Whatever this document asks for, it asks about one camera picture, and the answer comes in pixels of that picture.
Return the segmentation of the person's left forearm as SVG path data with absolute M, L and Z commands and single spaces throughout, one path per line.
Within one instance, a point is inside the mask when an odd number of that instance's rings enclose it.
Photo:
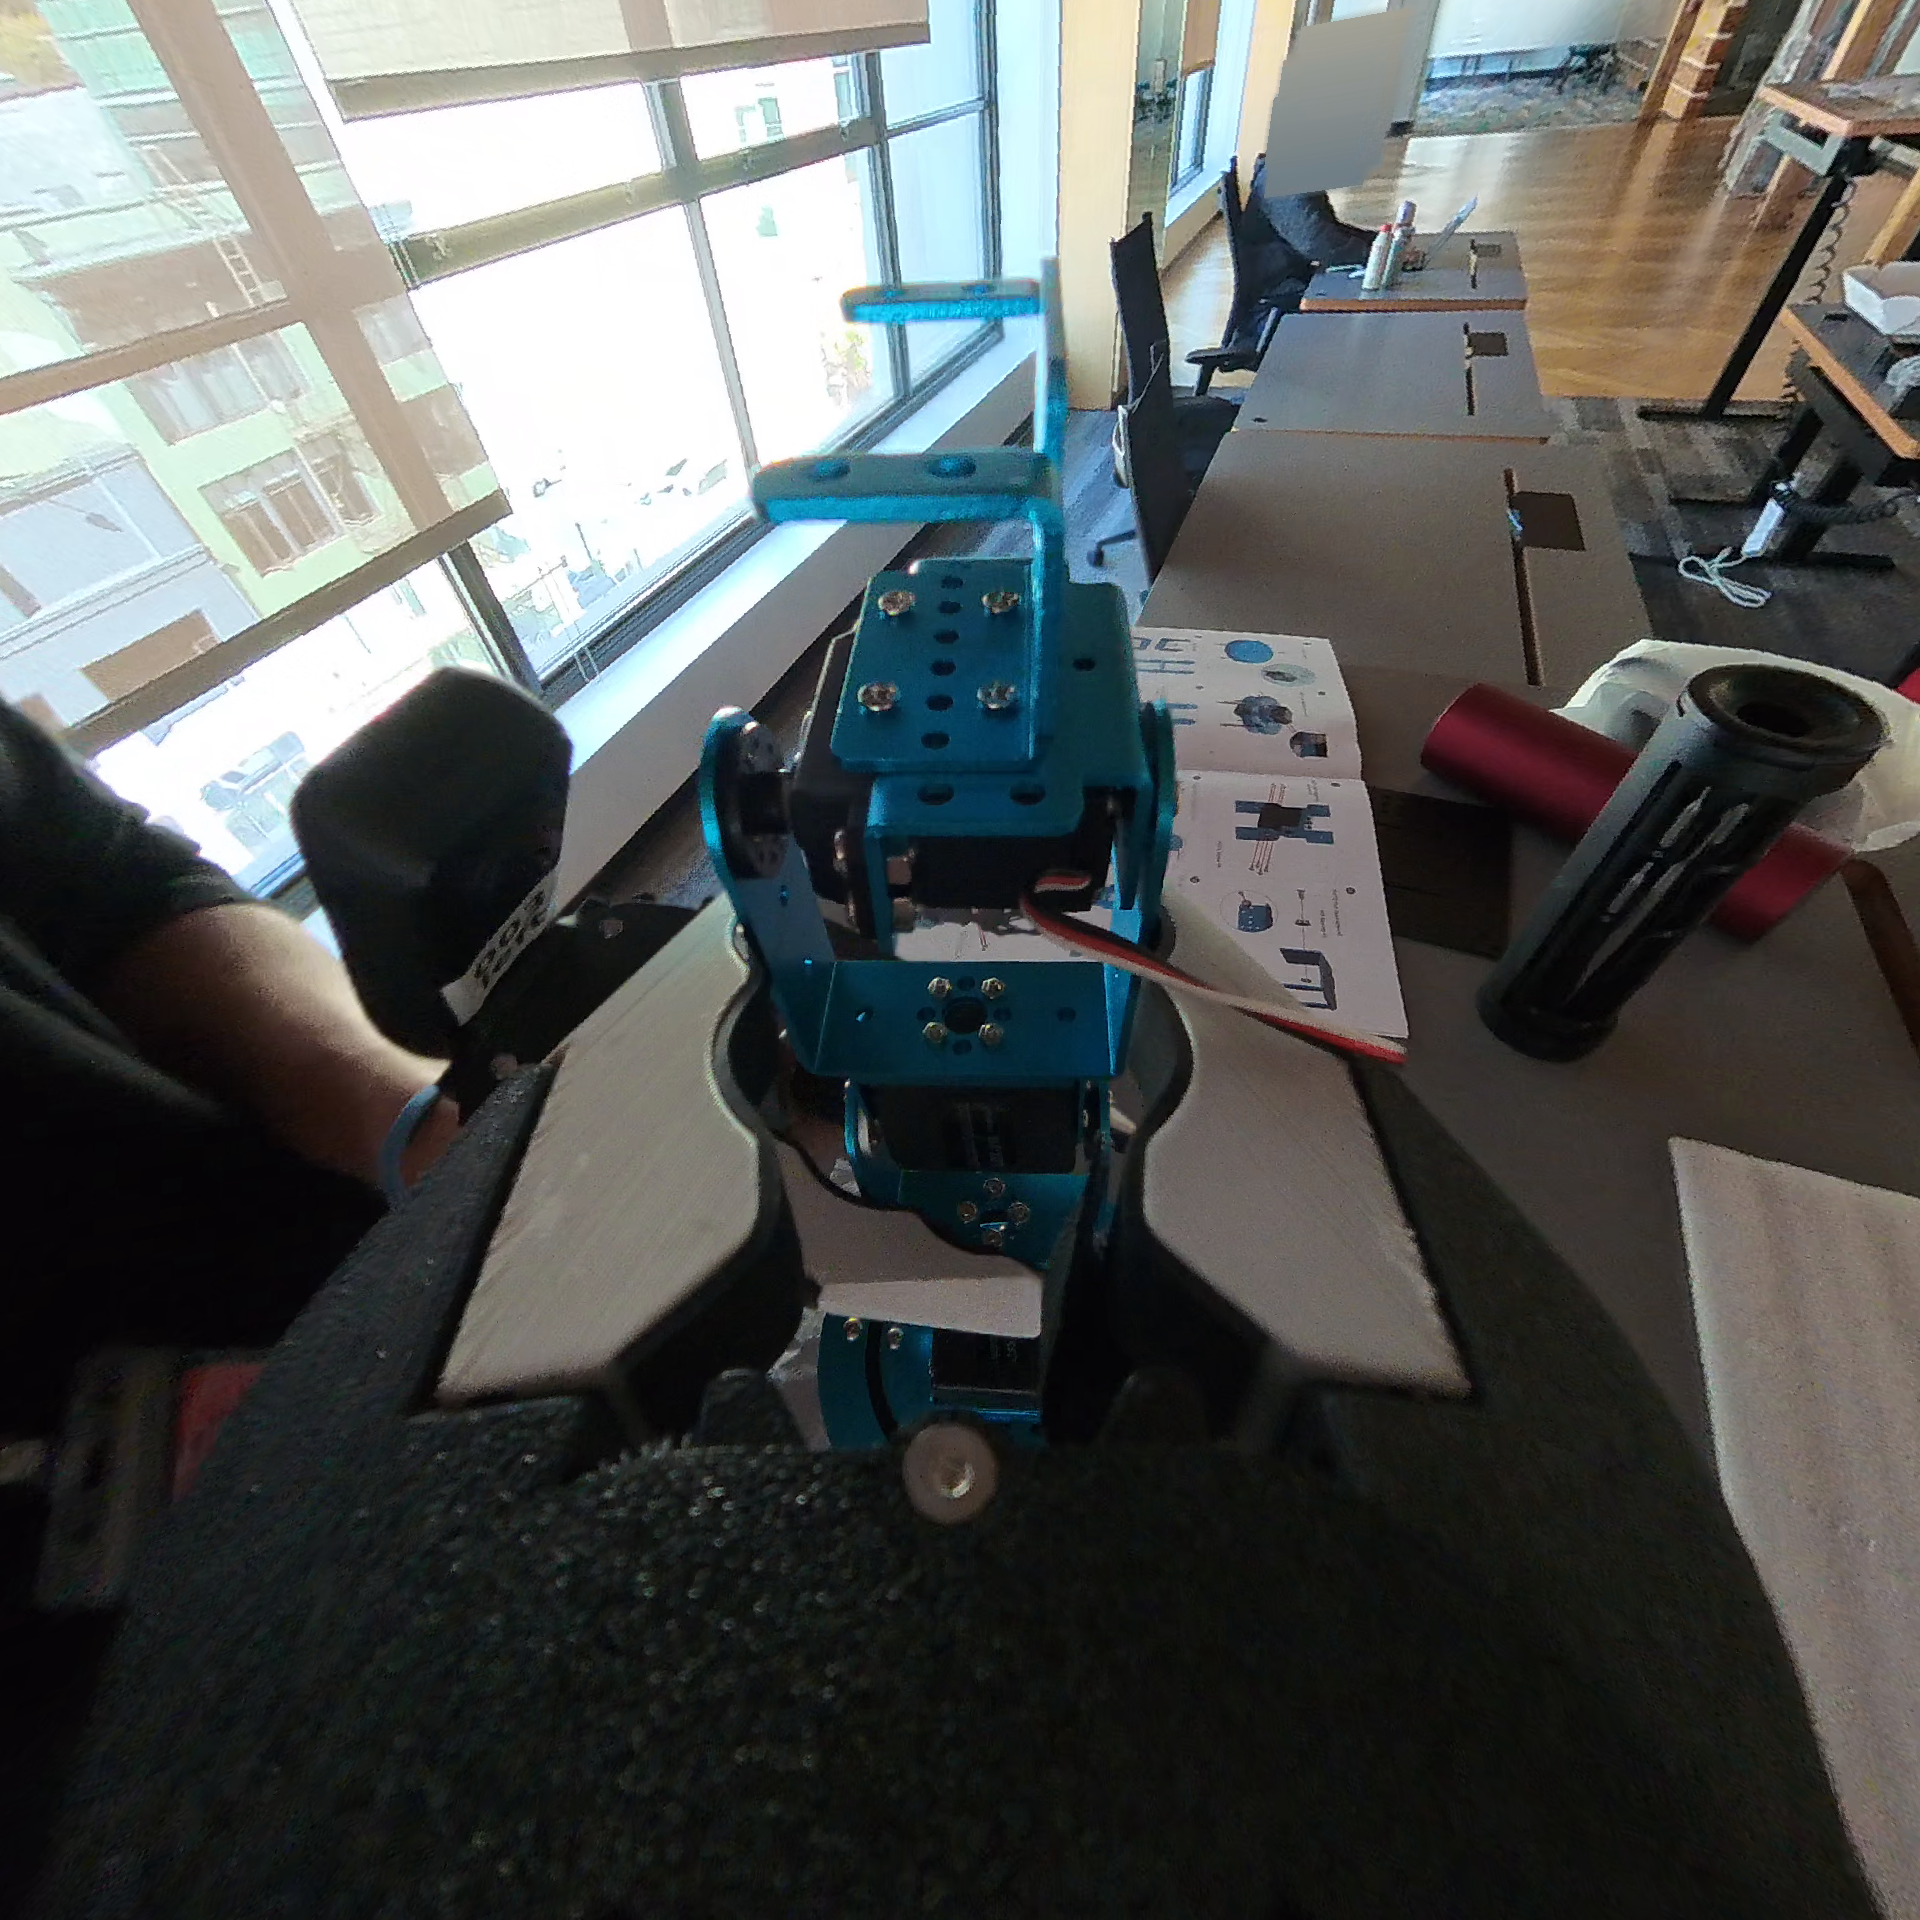
M 269 904 L 207 904 L 146 931 L 93 997 L 156 1068 L 370 1188 L 412 1096 L 432 1100 L 400 1148 L 406 1180 L 461 1129 L 436 1086 L 443 1066 L 380 1031 L 344 965 Z

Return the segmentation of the black office chair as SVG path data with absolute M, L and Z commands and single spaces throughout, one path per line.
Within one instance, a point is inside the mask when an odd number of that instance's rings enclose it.
M 1188 352 L 1194 367 L 1193 395 L 1208 395 L 1218 372 L 1258 372 L 1275 326 L 1284 318 L 1284 293 L 1293 284 L 1293 251 L 1260 211 L 1258 194 L 1240 186 L 1239 163 L 1229 161 L 1218 188 L 1224 212 L 1232 304 L 1214 347 Z
M 1116 457 L 1125 468 L 1131 539 L 1139 546 L 1148 584 L 1160 578 L 1211 456 L 1235 421 L 1229 401 L 1173 390 L 1157 244 L 1154 217 L 1143 212 L 1109 250 L 1128 374 L 1125 406 L 1116 414 Z

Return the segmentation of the dark red metal bottle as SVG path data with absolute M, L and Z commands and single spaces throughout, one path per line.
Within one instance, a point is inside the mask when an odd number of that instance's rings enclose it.
M 1637 757 L 1637 748 L 1535 708 L 1499 684 L 1467 685 L 1436 716 L 1420 745 L 1428 772 L 1566 845 L 1595 823 Z M 1850 858 L 1842 841 L 1790 824 L 1732 883 L 1712 920 L 1751 943 L 1784 924 Z

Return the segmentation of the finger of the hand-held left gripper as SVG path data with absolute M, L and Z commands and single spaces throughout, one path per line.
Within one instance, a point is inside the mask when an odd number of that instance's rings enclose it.
M 820 1310 L 947 1331 L 1038 1331 L 1038 1272 L 969 1253 L 916 1213 L 868 1207 L 809 1169 L 779 1170 Z

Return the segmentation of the blue toy robot arm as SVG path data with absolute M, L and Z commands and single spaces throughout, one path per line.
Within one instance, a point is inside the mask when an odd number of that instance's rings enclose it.
M 1025 559 L 878 570 L 824 668 L 796 756 L 740 708 L 711 724 L 700 810 L 712 866 L 796 1068 L 842 1091 L 854 1190 L 978 1255 L 1038 1272 L 1038 1331 L 820 1314 L 827 1444 L 884 1446 L 928 1420 L 1044 1438 L 1064 1310 L 1083 1306 L 1110 1204 L 1110 1088 L 1139 984 L 1100 955 L 909 955 L 930 918 L 1037 924 L 1091 906 L 1160 932 L 1176 767 L 1139 698 L 1124 594 L 1068 575 L 1059 263 L 1031 277 L 880 282 L 854 323 L 1042 329 L 1035 443 L 812 452 L 760 468 L 767 523 L 1000 523 Z

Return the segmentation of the blue wristband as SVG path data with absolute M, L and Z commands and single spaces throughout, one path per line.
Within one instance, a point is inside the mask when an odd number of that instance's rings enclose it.
M 390 1208 L 406 1204 L 461 1126 L 453 1098 L 438 1084 L 422 1086 L 404 1104 L 376 1152 L 376 1184 Z

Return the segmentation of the crumpled white cloth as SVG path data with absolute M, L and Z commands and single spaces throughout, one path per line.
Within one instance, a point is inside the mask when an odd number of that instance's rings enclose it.
M 1640 751 L 1683 688 L 1698 672 L 1721 664 L 1788 667 L 1840 684 L 1876 708 L 1886 730 L 1883 748 L 1847 787 L 1811 800 L 1798 817 L 1802 828 L 1836 840 L 1856 853 L 1886 851 L 1918 834 L 1918 703 L 1840 667 L 1790 660 L 1758 648 L 1718 648 L 1648 636 L 1594 668 L 1572 700 L 1557 708 L 1557 714 Z

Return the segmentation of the assembly instruction manual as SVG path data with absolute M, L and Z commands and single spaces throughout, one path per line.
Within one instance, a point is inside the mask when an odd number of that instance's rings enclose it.
M 1329 637 L 1133 629 L 1173 724 L 1167 889 L 1310 1014 L 1403 1044 L 1356 704 Z

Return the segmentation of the large glass window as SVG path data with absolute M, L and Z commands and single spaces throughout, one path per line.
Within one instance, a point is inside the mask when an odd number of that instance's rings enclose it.
M 608 731 L 801 640 L 765 462 L 993 442 L 1022 323 L 854 323 L 1053 244 L 1061 5 L 5 5 L 5 703 L 257 893 L 435 667 Z

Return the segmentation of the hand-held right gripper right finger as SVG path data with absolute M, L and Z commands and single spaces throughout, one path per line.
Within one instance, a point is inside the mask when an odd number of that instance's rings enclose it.
M 1217 1000 L 1143 990 L 1125 1345 L 1208 1398 L 1260 1374 L 1470 1391 L 1352 1068 Z

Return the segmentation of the white foam sheet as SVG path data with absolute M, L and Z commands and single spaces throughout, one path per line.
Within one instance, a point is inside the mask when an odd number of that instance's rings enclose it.
M 1918 1202 L 1670 1140 L 1715 1476 L 1883 1914 L 1918 1914 Z

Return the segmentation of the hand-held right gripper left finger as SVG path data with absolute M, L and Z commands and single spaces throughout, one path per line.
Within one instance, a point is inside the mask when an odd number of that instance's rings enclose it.
M 436 1403 L 700 1403 L 800 1326 L 800 1237 L 730 1044 L 760 978 L 712 899 L 561 1044 Z

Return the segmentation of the black cylindrical object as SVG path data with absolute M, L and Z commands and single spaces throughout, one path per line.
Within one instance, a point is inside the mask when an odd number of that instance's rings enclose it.
M 1880 708 L 1827 677 L 1698 672 L 1482 978 L 1480 1022 L 1535 1061 L 1594 1054 L 1739 875 L 1883 743 Z

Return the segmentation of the dark grey desk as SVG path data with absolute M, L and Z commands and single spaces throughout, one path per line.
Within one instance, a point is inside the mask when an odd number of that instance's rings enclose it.
M 1617 1322 L 1714 1476 L 1668 1145 L 1914 1198 L 1914 1042 L 1876 947 L 1894 912 L 1914 932 L 1914 845 L 1847 862 L 1751 943 L 1692 935 L 1575 1066 L 1479 1024 L 1482 960 L 1396 943 L 1408 1088 Z

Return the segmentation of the black flat tray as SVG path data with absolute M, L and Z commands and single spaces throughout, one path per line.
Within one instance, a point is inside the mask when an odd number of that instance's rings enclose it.
M 1492 962 L 1511 917 L 1511 828 L 1497 810 L 1368 787 L 1388 924 L 1396 941 Z

